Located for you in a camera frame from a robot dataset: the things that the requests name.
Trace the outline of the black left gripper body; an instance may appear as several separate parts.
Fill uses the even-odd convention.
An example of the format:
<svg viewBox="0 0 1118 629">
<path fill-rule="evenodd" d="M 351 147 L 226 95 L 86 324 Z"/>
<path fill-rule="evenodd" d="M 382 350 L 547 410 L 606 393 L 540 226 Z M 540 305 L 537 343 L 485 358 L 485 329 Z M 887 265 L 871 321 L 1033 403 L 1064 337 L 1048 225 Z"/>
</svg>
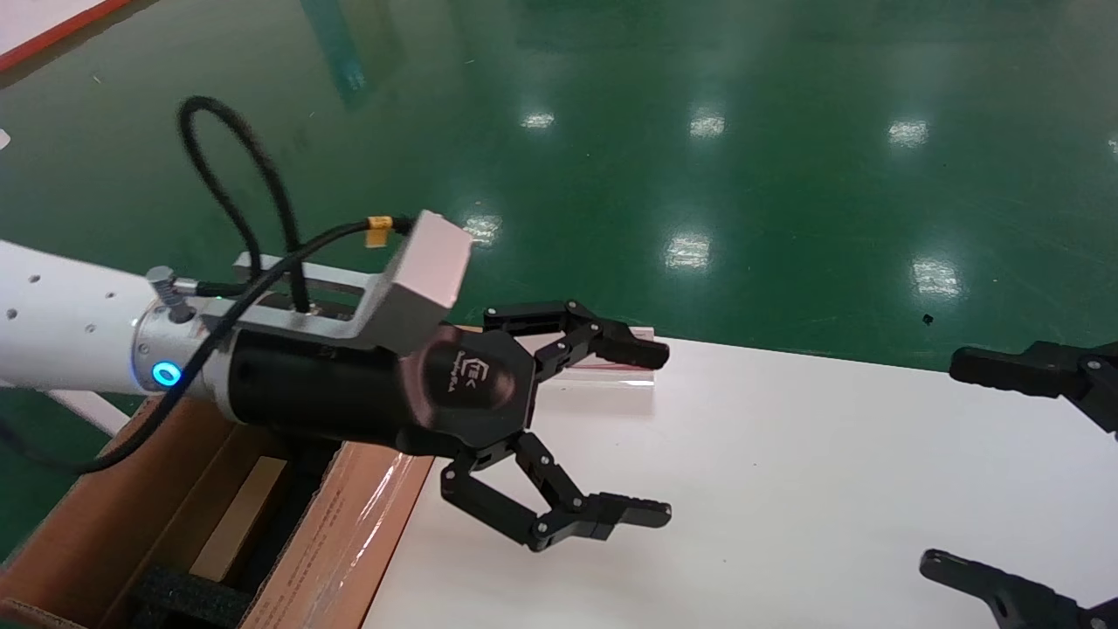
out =
<svg viewBox="0 0 1118 629">
<path fill-rule="evenodd" d="M 406 356 L 243 331 L 229 366 L 245 425 L 408 455 L 491 457 L 534 406 L 534 358 L 500 331 L 443 325 Z"/>
</svg>

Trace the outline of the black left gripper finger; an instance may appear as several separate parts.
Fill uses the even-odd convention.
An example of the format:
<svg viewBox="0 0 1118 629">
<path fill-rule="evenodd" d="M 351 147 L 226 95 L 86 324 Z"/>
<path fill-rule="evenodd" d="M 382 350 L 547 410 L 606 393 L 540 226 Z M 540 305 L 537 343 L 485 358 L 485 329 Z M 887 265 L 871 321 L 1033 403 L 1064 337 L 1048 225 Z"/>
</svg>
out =
<svg viewBox="0 0 1118 629">
<path fill-rule="evenodd" d="M 547 502 L 544 513 L 474 477 L 473 473 L 510 457 Z M 536 433 L 524 431 L 486 450 L 455 455 L 440 473 L 440 494 L 480 524 L 536 553 L 571 537 L 606 541 L 619 525 L 664 527 L 673 517 L 666 502 L 582 493 Z"/>
<path fill-rule="evenodd" d="M 665 343 L 639 337 L 626 323 L 599 317 L 578 301 L 490 308 L 483 328 L 532 339 L 527 351 L 534 358 L 537 383 L 571 368 L 594 378 L 650 377 L 666 366 L 671 355 Z"/>
</svg>

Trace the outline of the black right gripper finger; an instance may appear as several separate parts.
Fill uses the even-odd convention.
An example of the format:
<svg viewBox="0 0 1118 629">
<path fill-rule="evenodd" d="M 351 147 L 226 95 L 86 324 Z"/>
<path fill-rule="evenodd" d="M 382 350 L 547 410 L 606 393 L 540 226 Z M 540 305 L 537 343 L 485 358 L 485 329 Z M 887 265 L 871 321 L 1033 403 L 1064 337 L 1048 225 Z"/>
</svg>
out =
<svg viewBox="0 0 1118 629">
<path fill-rule="evenodd" d="M 1097 347 L 1035 342 L 1018 354 L 959 347 L 949 374 L 957 382 L 1027 397 L 1064 397 L 1105 433 L 1117 432 L 1117 342 Z"/>
<path fill-rule="evenodd" d="M 978 598 L 999 628 L 1115 628 L 1117 598 L 1079 606 L 1042 583 L 942 550 L 926 550 L 919 572 L 927 580 Z"/>
</svg>

